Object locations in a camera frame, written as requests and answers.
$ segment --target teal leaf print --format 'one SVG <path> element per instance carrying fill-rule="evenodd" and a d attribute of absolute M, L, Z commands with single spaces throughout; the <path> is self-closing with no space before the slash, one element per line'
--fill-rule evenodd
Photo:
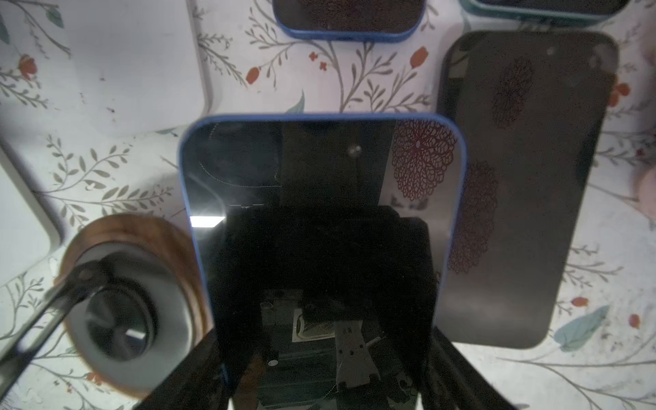
<path fill-rule="evenodd" d="M 55 26 L 64 28 L 64 22 L 62 21 L 62 13 L 60 13 L 58 9 L 54 7 L 49 7 L 45 9 L 45 16 Z"/>
<path fill-rule="evenodd" d="M 610 306 L 602 306 L 594 312 L 570 321 L 554 333 L 554 340 L 563 352 L 575 352 L 582 348 L 608 315 Z"/>
<path fill-rule="evenodd" d="M 2 19 L 0 14 L 0 40 L 5 44 L 9 44 L 9 31 L 7 31 L 7 26 L 5 26 L 5 21 Z"/>
<path fill-rule="evenodd" d="M 300 92 L 300 100 L 296 103 L 295 106 L 287 110 L 288 114 L 301 114 L 305 110 L 305 92 Z"/>

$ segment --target smartphone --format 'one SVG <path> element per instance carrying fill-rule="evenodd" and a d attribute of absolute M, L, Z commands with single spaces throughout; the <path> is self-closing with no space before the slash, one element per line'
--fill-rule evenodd
<path fill-rule="evenodd" d="M 419 26 L 426 0 L 273 0 L 280 27 L 300 39 L 397 43 Z"/>
<path fill-rule="evenodd" d="M 414 408 L 465 155 L 436 114 L 190 127 L 183 190 L 234 401 Z"/>
<path fill-rule="evenodd" d="M 548 331 L 618 51 L 600 33 L 478 31 L 443 63 L 438 112 L 468 166 L 436 325 L 511 348 Z"/>
<path fill-rule="evenodd" d="M 588 26 L 618 13 L 628 0 L 460 0 L 460 3 L 468 12 L 481 16 Z"/>

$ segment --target floral pattern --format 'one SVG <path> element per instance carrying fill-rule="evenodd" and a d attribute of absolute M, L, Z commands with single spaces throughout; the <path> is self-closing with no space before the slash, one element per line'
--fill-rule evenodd
<path fill-rule="evenodd" d="M 524 111 L 534 71 L 528 58 L 519 57 L 501 73 L 492 99 L 492 120 L 498 128 L 509 128 Z"/>
<path fill-rule="evenodd" d="M 464 176 L 461 204 L 447 267 L 456 274 L 466 274 L 478 265 L 487 251 L 494 230 L 499 182 L 494 168 L 486 161 L 474 161 Z"/>
<path fill-rule="evenodd" d="M 399 121 L 392 141 L 394 178 L 403 196 L 414 201 L 430 196 L 453 162 L 456 137 L 435 121 Z"/>
<path fill-rule="evenodd" d="M 418 30 L 403 43 L 305 41 L 282 32 L 269 0 L 192 0 L 192 5 L 203 68 L 221 95 L 213 113 L 289 107 L 429 112 L 441 60 L 461 33 L 549 29 L 504 20 L 492 26 L 490 19 L 462 12 L 457 2 L 428 0 Z M 656 363 L 651 307 L 656 221 L 638 211 L 628 182 L 656 163 L 655 19 L 654 0 L 632 0 L 591 28 L 615 39 L 621 61 L 548 336 L 530 350 L 458 346 L 516 408 L 656 407 L 650 377 Z M 76 89 L 65 23 L 57 4 L 0 0 L 3 148 L 59 227 L 64 245 L 80 227 L 114 212 L 152 212 L 187 227 L 175 161 L 184 125 L 134 136 L 98 134 L 79 115 L 84 96 Z M 526 80 L 530 70 L 520 63 L 516 69 L 520 66 Z M 493 118 L 497 126 L 511 127 L 521 115 L 522 88 L 499 90 L 503 109 L 493 110 L 498 114 Z M 409 152 L 407 147 L 399 157 Z M 401 191 L 390 198 L 393 206 L 429 207 L 421 193 L 430 184 L 404 181 L 416 199 L 401 197 L 406 194 Z M 64 249 L 0 281 L 0 348 L 43 300 Z M 463 266 L 474 263 L 471 257 L 458 260 Z M 0 407 L 124 410 L 135 402 L 94 374 L 59 328 Z"/>

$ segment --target white tablecloth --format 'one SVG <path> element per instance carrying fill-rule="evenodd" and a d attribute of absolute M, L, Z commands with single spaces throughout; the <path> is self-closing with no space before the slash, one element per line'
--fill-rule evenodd
<path fill-rule="evenodd" d="M 194 20 L 211 113 L 433 110 L 439 67 L 456 38 L 468 30 L 516 30 L 518 23 L 464 14 L 456 0 L 429 3 L 407 41 L 363 45 L 290 39 L 267 0 L 198 0 Z M 64 244 L 113 212 L 153 213 L 186 226 L 176 169 L 185 126 L 99 134 L 83 111 L 62 29 L 66 16 L 40 0 L 0 0 L 0 16 L 1 143 Z M 615 38 L 621 65 L 549 336 L 530 350 L 458 345 L 519 408 L 656 407 L 656 223 L 636 210 L 633 188 L 656 158 L 655 0 L 630 0 L 592 29 Z M 376 87 L 385 92 L 370 101 Z M 0 345 L 51 286 L 63 251 L 3 284 Z M 554 338 L 558 329 L 578 342 L 563 345 Z M 59 328 L 2 406 L 114 410 L 135 402 L 91 373 Z"/>

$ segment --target red flower print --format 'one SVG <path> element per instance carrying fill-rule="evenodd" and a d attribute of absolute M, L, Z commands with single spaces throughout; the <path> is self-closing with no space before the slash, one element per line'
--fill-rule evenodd
<path fill-rule="evenodd" d="M 588 306 L 588 298 L 577 297 L 572 299 L 572 305 L 582 308 L 583 306 Z"/>
<path fill-rule="evenodd" d="M 639 329 L 640 328 L 640 316 L 636 314 L 632 314 L 631 316 L 628 317 L 628 325 L 633 327 L 634 329 Z"/>
<path fill-rule="evenodd" d="M 412 68 L 419 67 L 420 65 L 424 64 L 426 57 L 428 57 L 428 50 L 426 50 L 426 47 L 421 47 L 419 50 L 412 54 L 412 57 L 410 57 L 410 66 Z"/>
<path fill-rule="evenodd" d="M 403 196 L 414 201 L 430 196 L 453 162 L 456 138 L 435 121 L 399 121 L 394 129 L 392 165 Z"/>
<path fill-rule="evenodd" d="M 257 67 L 253 67 L 250 70 L 248 70 L 248 74 L 246 74 L 246 82 L 248 84 L 253 84 L 255 80 L 257 80 L 257 77 L 260 76 L 260 69 Z"/>
<path fill-rule="evenodd" d="M 18 61 L 18 70 L 20 73 L 25 77 L 25 79 L 29 80 L 30 74 L 36 74 L 37 73 L 37 65 L 34 62 L 34 59 L 27 54 L 23 54 L 20 57 L 20 60 Z"/>
<path fill-rule="evenodd" d="M 94 382 L 97 386 L 100 386 L 102 384 L 102 379 L 100 376 L 98 376 L 96 373 L 87 373 L 86 374 L 86 379 L 90 382 Z"/>
<path fill-rule="evenodd" d="M 619 103 L 620 96 L 626 97 L 631 93 L 631 87 L 626 83 L 619 83 L 617 77 L 615 77 L 615 84 L 613 85 L 613 90 L 611 91 L 611 96 L 608 98 L 608 106 L 614 107 Z"/>
<path fill-rule="evenodd" d="M 492 98 L 492 121 L 499 129 L 507 129 L 524 111 L 533 85 L 533 63 L 526 57 L 516 58 L 504 68 Z"/>
<path fill-rule="evenodd" d="M 487 252 L 494 230 L 498 185 L 494 168 L 487 162 L 474 161 L 467 167 L 447 263 L 456 274 L 469 272 Z"/>

